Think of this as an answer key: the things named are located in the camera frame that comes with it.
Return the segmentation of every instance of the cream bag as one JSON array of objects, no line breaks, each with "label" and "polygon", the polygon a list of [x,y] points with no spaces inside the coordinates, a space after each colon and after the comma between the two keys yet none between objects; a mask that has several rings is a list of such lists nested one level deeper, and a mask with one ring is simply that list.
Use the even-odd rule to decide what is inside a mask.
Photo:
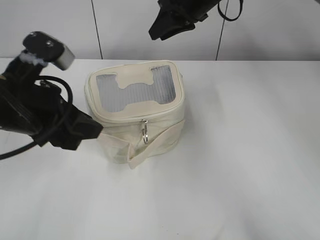
[{"label": "cream bag", "polygon": [[98,141],[109,160],[131,169],[178,143],[185,120],[182,76],[171,61],[122,65],[92,73],[84,88]]}]

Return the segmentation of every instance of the clear plastic panel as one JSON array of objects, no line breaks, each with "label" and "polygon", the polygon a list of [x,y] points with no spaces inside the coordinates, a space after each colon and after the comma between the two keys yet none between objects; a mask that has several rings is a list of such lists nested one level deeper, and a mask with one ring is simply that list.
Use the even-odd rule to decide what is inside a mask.
[{"label": "clear plastic panel", "polygon": [[153,84],[134,83],[121,89],[117,75],[104,74],[96,77],[102,107],[109,113],[121,112],[129,104],[156,101],[164,105],[176,99],[176,90],[170,66],[151,69]]}]

